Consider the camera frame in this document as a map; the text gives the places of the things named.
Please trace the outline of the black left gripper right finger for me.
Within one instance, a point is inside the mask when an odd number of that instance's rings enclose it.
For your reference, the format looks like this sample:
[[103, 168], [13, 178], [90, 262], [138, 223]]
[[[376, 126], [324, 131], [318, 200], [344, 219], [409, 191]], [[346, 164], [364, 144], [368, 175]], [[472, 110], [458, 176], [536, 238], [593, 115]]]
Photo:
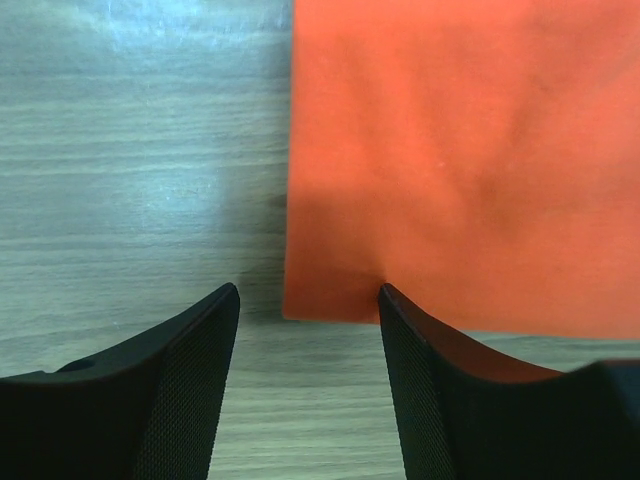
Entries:
[[494, 350], [392, 285], [380, 328], [410, 479], [635, 479], [639, 363], [563, 373]]

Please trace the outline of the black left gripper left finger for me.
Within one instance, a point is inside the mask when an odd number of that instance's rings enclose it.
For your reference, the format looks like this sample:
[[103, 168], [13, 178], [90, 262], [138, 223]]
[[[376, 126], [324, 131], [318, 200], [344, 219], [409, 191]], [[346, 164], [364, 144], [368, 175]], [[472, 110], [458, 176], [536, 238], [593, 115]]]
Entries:
[[1, 381], [5, 479], [204, 479], [239, 323], [224, 284], [54, 372]]

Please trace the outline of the orange t-shirt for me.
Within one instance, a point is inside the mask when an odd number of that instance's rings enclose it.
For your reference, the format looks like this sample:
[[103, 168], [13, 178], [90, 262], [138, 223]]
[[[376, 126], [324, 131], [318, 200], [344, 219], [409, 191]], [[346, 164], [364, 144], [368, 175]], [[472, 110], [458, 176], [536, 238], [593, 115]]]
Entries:
[[284, 316], [639, 336], [635, 1], [298, 1]]

